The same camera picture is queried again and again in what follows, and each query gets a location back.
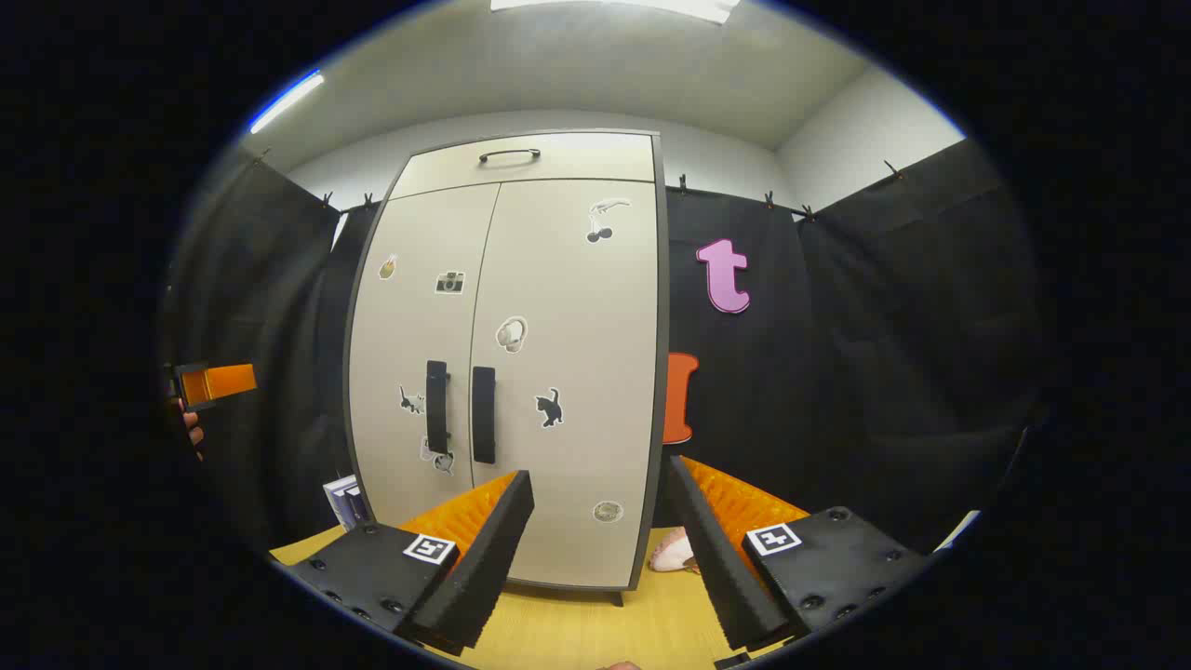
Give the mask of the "black door handle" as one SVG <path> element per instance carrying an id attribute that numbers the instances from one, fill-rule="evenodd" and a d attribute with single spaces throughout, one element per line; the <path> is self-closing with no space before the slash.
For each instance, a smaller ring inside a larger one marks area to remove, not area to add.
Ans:
<path id="1" fill-rule="evenodd" d="M 448 430 L 447 397 L 450 374 L 443 361 L 426 361 L 426 430 L 430 453 L 449 453 L 450 432 Z"/>
<path id="2" fill-rule="evenodd" d="M 495 369 L 472 368 L 470 424 L 473 461 L 495 463 Z"/>

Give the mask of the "black backdrop cloth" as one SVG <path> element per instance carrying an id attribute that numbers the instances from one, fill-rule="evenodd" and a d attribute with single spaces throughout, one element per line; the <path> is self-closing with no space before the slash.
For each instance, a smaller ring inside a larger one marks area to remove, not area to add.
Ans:
<path id="1" fill-rule="evenodd" d="M 669 347 L 693 355 L 688 455 L 925 553 L 1000 487 L 1048 372 L 1037 268 L 974 140 L 809 220 L 668 187 Z M 197 212 L 163 301 L 166 361 L 249 362 L 204 417 L 208 480 L 257 552 L 335 522 L 349 283 L 375 209 L 335 212 L 239 155 Z"/>

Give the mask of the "white and blue books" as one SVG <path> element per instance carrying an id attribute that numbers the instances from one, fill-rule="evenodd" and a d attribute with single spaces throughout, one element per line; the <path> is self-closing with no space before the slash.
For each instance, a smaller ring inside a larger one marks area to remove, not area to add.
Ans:
<path id="1" fill-rule="evenodd" d="M 361 522 L 370 522 L 372 516 L 363 500 L 357 476 L 342 476 L 323 486 L 328 505 L 344 530 L 354 530 Z"/>

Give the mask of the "beige door with headphones sticker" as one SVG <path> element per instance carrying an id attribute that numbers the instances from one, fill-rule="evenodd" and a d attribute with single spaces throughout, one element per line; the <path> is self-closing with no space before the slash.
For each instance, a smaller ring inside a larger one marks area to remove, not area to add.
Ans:
<path id="1" fill-rule="evenodd" d="M 509 577 L 625 591 L 651 463 L 657 192 L 634 180 L 501 184 L 479 276 L 470 371 L 493 377 L 476 484 L 530 475 L 534 511 Z"/>

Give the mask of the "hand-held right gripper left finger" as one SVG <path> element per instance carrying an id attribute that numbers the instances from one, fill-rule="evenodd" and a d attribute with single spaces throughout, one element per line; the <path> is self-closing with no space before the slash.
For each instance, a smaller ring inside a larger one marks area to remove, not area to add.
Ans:
<path id="1" fill-rule="evenodd" d="M 384 635 L 459 656 L 488 624 L 534 509 L 530 472 L 517 470 L 399 526 L 361 522 L 274 566 Z"/>

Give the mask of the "beige plush toy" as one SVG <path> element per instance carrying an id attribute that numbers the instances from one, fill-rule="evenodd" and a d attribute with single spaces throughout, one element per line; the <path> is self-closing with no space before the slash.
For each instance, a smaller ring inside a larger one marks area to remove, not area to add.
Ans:
<path id="1" fill-rule="evenodd" d="M 690 547 L 688 531 L 684 527 L 669 530 L 651 551 L 649 566 L 656 572 L 701 572 L 693 547 Z"/>

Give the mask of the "beige double-door shoe cabinet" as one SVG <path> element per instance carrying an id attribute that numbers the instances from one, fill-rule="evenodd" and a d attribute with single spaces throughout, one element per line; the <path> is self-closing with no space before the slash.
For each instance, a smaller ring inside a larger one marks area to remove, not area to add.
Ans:
<path id="1" fill-rule="evenodd" d="M 501 134 L 501 136 L 488 137 L 488 139 L 472 139 L 472 140 L 501 139 L 501 137 L 519 136 L 519 134 L 531 134 L 531 133 L 557 133 L 557 132 L 582 132 L 582 131 L 590 131 L 590 132 L 613 132 L 613 133 L 651 133 L 651 136 L 655 137 L 655 152 L 659 154 L 659 156 L 661 157 L 661 139 L 660 139 L 660 134 L 656 133 L 656 132 L 643 131 L 643 130 L 629 130 L 629 129 L 553 129 L 553 130 L 540 130 L 540 131 L 530 132 L 530 133 L 506 133 L 506 134 Z M 450 145 L 463 144 L 463 143 L 468 143 L 468 140 L 454 140 L 454 143 L 441 144 L 441 145 L 438 145 L 438 148 L 450 148 Z M 353 284 L 353 293 L 350 293 L 350 301 L 349 301 L 348 317 L 347 317 L 347 324 L 345 324 L 345 342 L 344 342 L 345 349 L 344 349 L 344 355 L 343 355 L 343 368 L 341 370 L 343 370 L 343 403 L 344 403 L 344 415 L 345 415 L 345 420 L 347 420 L 347 437 L 348 437 L 349 449 L 353 451 L 353 464 L 355 467 L 356 476 L 357 476 L 357 465 L 356 465 L 356 462 L 355 462 L 355 450 L 354 450 L 354 445 L 353 445 L 353 424 L 350 422 L 349 409 L 348 409 L 348 399 L 347 399 L 347 362 L 348 362 L 348 351 L 349 351 L 349 344 L 350 344 L 350 330 L 353 330 L 353 313 L 354 313 L 354 306 L 355 306 L 355 292 L 357 289 L 357 284 L 358 284 L 358 281 L 360 281 L 360 275 L 362 273 L 363 263 L 364 263 L 364 261 L 366 261 L 366 258 L 368 256 L 368 250 L 369 250 L 369 246 L 370 246 L 373 232 L 374 232 L 375 225 L 376 225 L 376 223 L 379 220 L 379 217 L 381 217 L 382 209 L 384 209 L 384 207 L 386 207 L 386 203 L 388 203 L 388 202 L 391 202 L 391 200 L 395 199 L 395 198 L 391 198 L 389 196 L 389 190 L 392 190 L 392 187 L 395 186 L 395 179 L 399 177 L 399 175 L 400 175 L 404 165 L 406 164 L 406 162 L 409 161 L 410 157 L 412 157 L 416 154 L 428 152 L 428 150 L 434 150 L 434 149 L 438 149 L 438 148 L 422 148 L 420 150 L 413 150 L 413 152 L 409 152 L 409 155 L 406 155 L 399 162 L 398 169 L 395 170 L 395 176 L 392 179 L 392 181 L 389 183 L 389 187 L 388 187 L 388 190 L 384 195 L 384 199 L 381 200 L 381 203 L 379 203 L 379 208 L 376 211 L 376 215 L 374 217 L 374 220 L 372 221 L 372 225 L 368 228 L 368 234 L 366 236 L 364 246 L 363 246 L 362 253 L 360 256 L 360 262 L 357 264 L 357 270 L 355 273 L 355 278 L 354 278 L 354 284 Z M 636 589 L 637 583 L 640 581 L 641 571 L 642 571 L 642 568 L 643 568 L 643 564 L 644 564 L 644 556 L 647 555 L 647 543 L 648 543 L 648 539 L 649 539 L 649 530 L 650 530 L 650 525 L 651 525 L 651 515 L 654 515 L 654 509 L 655 509 L 655 503 L 656 503 L 656 496 L 657 496 L 657 476 L 659 476 L 659 467 L 660 467 L 660 458 L 661 458 L 661 437 L 662 437 L 662 428 L 663 428 L 663 424 L 665 424 L 667 357 L 668 357 L 668 344 L 669 344 L 669 305 L 668 305 L 668 300 L 669 300 L 669 271 L 668 271 L 668 249 L 667 249 L 668 248 L 668 233 L 667 233 L 667 220 L 666 220 L 666 190 L 665 190 L 665 179 L 663 179 L 663 174 L 662 174 L 661 159 L 660 159 L 660 164 L 657 165 L 657 179 L 655 180 L 655 182 L 651 182 L 651 183 L 655 184 L 656 192 L 657 192 L 657 217 L 656 218 L 657 218 L 657 242 L 659 242 L 659 262 L 657 262 L 657 268 L 659 268 L 659 303 L 660 303 L 660 306 L 659 306 L 657 336 L 659 336 L 659 342 L 661 344 L 661 349 L 660 349 L 660 352 L 657 355 L 657 372 L 661 374 L 661 376 L 663 376 L 663 384 L 657 386 L 657 389 L 655 392 L 654 428 L 651 428 L 651 440 L 654 440 L 654 442 L 651 442 L 651 463 L 650 463 L 650 468 L 649 468 L 649 488 L 648 488 L 647 495 L 646 495 L 647 516 L 644 518 L 644 522 L 643 522 L 642 530 L 641 530 L 641 537 L 640 537 L 640 544 L 638 544 L 638 553 L 637 553 L 636 572 L 634 575 L 634 580 L 631 582 L 630 588 L 628 590 L 625 590 L 625 591 L 631 591 L 631 590 Z M 468 403 L 468 409 L 469 409 L 469 419 L 470 419 L 470 399 L 469 399 L 469 403 Z M 473 453 L 472 453 L 472 424 L 470 424 L 470 458 L 472 458 L 470 459 L 470 463 L 472 463 L 472 461 L 473 461 Z M 538 584 L 532 584 L 532 583 L 519 583 L 519 582 L 512 581 L 510 577 L 509 577 L 509 581 L 512 582 L 512 583 L 517 583 L 517 584 L 534 586 L 534 588 L 559 589 L 559 588 L 550 588 L 550 586 L 545 586 L 545 584 L 540 584 L 538 586 Z M 596 590 L 578 590 L 578 589 L 559 589 L 559 590 L 596 591 Z M 625 593 L 625 591 L 610 591 L 610 593 L 621 594 L 621 593 Z"/>

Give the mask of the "beige door with camera sticker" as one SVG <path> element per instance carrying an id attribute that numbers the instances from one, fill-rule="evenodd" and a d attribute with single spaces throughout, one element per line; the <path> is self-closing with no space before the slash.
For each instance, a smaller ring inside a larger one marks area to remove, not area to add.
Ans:
<path id="1" fill-rule="evenodd" d="M 497 184 L 391 200 L 375 225 L 353 313 L 347 399 L 357 478 L 392 527 L 473 486 L 470 353 Z M 426 361 L 443 361 L 449 453 L 428 449 Z"/>

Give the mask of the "ceiling light panel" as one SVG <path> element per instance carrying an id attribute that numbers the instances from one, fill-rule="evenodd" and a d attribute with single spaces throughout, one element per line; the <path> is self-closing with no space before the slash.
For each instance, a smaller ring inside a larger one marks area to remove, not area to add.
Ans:
<path id="1" fill-rule="evenodd" d="M 684 15 L 713 25 L 727 24 L 742 0 L 490 0 L 490 11 L 511 11 L 531 6 L 632 6 Z"/>
<path id="2" fill-rule="evenodd" d="M 285 92 L 276 95 L 272 102 L 269 102 L 264 109 L 260 111 L 258 114 L 249 124 L 248 133 L 258 133 L 262 129 L 269 126 L 274 120 L 285 113 L 286 109 L 293 107 L 303 98 L 307 98 L 312 92 L 319 88 L 325 77 L 320 71 L 311 71 L 306 74 L 301 81 L 295 82 L 295 84 L 289 86 Z"/>

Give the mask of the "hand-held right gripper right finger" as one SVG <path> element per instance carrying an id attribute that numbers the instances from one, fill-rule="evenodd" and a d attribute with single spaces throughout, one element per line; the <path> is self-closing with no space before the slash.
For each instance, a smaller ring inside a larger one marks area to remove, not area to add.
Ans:
<path id="1" fill-rule="evenodd" d="M 727 643 L 805 645 L 863 616 L 929 566 L 847 506 L 810 514 L 682 455 L 669 500 Z"/>

